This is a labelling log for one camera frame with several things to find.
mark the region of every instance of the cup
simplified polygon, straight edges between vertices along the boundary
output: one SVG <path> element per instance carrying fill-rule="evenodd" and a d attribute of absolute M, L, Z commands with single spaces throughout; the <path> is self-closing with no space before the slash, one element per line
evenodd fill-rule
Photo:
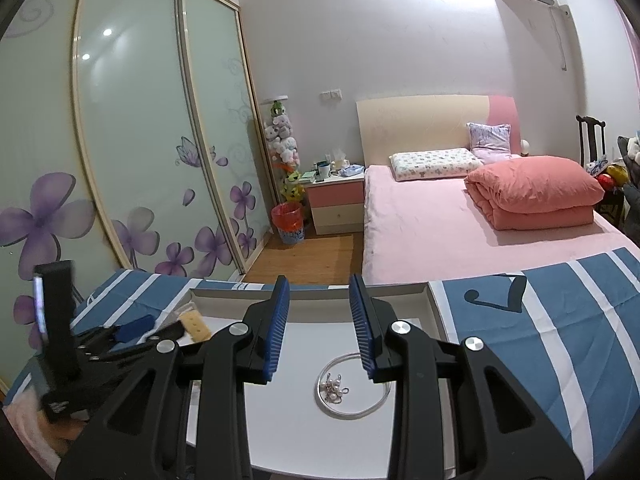
<path fill-rule="evenodd" d="M 320 174 L 320 178 L 329 178 L 329 174 L 331 173 L 331 164 L 327 161 L 320 162 L 318 164 L 318 173 Z"/>

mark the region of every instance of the metal bolt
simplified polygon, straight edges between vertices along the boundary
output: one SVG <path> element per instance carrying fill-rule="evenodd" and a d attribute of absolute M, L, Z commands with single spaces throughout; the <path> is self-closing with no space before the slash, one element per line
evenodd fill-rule
<path fill-rule="evenodd" d="M 158 350 L 161 354 L 168 354 L 169 352 L 173 352 L 175 348 L 175 342 L 170 339 L 163 339 L 156 345 L 156 350 Z"/>
<path fill-rule="evenodd" d="M 411 330 L 411 325 L 406 321 L 395 321 L 391 324 L 391 330 L 397 334 L 406 334 Z"/>
<path fill-rule="evenodd" d="M 482 350 L 484 348 L 484 342 L 479 337 L 471 336 L 465 339 L 465 346 L 469 348 L 469 350 L 477 352 L 478 350 Z"/>
<path fill-rule="evenodd" d="M 247 332 L 249 332 L 249 327 L 244 323 L 233 323 L 233 325 L 229 327 L 229 333 L 231 335 L 244 335 Z"/>

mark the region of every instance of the headboard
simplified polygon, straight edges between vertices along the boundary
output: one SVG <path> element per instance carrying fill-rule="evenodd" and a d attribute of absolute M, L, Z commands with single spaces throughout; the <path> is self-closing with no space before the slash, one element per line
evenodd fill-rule
<path fill-rule="evenodd" d="M 387 166 L 400 152 L 469 145 L 467 123 L 511 125 L 511 153 L 520 153 L 520 121 L 512 97 L 414 95 L 358 101 L 366 166 Z"/>

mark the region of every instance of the pink drawer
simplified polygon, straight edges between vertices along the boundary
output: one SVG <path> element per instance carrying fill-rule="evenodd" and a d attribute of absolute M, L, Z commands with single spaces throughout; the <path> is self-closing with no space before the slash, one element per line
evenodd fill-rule
<path fill-rule="evenodd" d="M 311 207 L 364 204 L 364 182 L 362 181 L 308 187 L 306 193 Z"/>

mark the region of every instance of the sliding door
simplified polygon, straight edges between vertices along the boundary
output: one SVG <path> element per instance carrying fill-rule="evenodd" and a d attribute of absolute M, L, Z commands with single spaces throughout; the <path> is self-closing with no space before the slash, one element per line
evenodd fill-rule
<path fill-rule="evenodd" d="M 25 0 L 0 40 L 0 378 L 8 384 L 39 344 L 33 266 L 74 260 L 76 302 L 118 267 L 74 135 L 76 1 Z"/>
<path fill-rule="evenodd" d="M 130 264 L 228 280 L 237 267 L 193 136 L 175 9 L 176 0 L 84 0 L 76 59 L 82 129 Z"/>
<path fill-rule="evenodd" d="M 212 145 L 213 173 L 241 257 L 251 260 L 270 229 L 263 197 L 260 137 L 242 61 L 236 12 L 217 0 L 183 0 L 200 126 Z"/>

